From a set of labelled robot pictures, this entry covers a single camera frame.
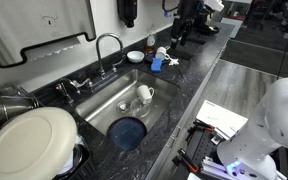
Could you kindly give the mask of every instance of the wall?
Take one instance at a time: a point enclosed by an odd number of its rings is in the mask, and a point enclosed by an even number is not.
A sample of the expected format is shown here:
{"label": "wall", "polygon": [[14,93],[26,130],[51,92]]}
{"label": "wall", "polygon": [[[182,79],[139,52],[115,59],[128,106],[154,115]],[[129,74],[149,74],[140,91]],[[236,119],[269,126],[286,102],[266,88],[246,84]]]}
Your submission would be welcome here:
{"label": "wall", "polygon": [[[167,0],[167,6],[176,5],[178,0]],[[119,20],[116,0],[91,0],[97,36],[112,32],[120,36],[124,46],[145,38],[151,26],[159,31],[172,24],[172,18],[165,18],[161,0],[138,0],[138,14],[134,28],[126,28]],[[106,56],[118,50],[118,43],[104,39],[101,54]],[[15,84],[33,91],[79,68],[97,60],[95,41],[83,43],[73,49],[54,54],[24,65],[0,69],[0,86]]]}

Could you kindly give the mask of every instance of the soap dispenser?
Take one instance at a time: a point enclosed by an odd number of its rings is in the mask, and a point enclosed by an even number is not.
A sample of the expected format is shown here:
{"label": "soap dispenser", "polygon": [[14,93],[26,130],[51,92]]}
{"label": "soap dispenser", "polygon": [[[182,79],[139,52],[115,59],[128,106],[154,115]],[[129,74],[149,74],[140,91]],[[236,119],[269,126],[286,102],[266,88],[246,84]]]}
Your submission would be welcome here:
{"label": "soap dispenser", "polygon": [[134,27],[137,17],[137,0],[117,0],[118,15],[128,28]]}

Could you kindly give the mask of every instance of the floor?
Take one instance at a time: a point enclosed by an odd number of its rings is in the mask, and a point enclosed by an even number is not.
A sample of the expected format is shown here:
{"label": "floor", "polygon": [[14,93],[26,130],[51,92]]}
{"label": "floor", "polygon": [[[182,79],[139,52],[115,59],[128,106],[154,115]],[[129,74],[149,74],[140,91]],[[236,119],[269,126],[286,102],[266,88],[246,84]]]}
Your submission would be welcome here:
{"label": "floor", "polygon": [[275,80],[276,76],[219,60],[184,126],[185,128],[181,130],[176,145],[172,148],[174,152],[171,152],[166,160],[158,179],[171,179],[174,174],[176,168],[171,160],[180,147],[186,147],[184,139],[187,136],[187,129],[195,120],[204,100],[209,100],[237,114],[249,117],[256,104]]}
{"label": "floor", "polygon": [[273,29],[279,22],[263,23],[263,30],[241,28],[227,43],[221,58],[273,75],[280,72],[281,77],[288,77],[288,40],[278,29]]}

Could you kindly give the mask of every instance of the blue sponge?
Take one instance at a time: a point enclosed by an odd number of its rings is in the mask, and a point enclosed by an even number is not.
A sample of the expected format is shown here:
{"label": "blue sponge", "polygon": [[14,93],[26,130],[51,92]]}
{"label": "blue sponge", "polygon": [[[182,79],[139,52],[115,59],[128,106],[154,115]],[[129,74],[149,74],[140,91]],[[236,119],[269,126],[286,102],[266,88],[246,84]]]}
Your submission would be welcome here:
{"label": "blue sponge", "polygon": [[153,58],[153,62],[151,65],[151,71],[152,72],[161,72],[161,66],[162,66],[162,59],[161,58]]}

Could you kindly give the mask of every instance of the drain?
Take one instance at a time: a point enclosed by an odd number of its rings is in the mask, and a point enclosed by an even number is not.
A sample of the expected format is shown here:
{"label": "drain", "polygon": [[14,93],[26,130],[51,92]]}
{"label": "drain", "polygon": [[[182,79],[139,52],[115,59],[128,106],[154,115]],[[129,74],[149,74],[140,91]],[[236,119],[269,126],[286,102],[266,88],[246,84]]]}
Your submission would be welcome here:
{"label": "drain", "polygon": [[116,105],[116,111],[121,114],[125,114],[130,112],[131,110],[131,103],[128,101],[121,101]]}

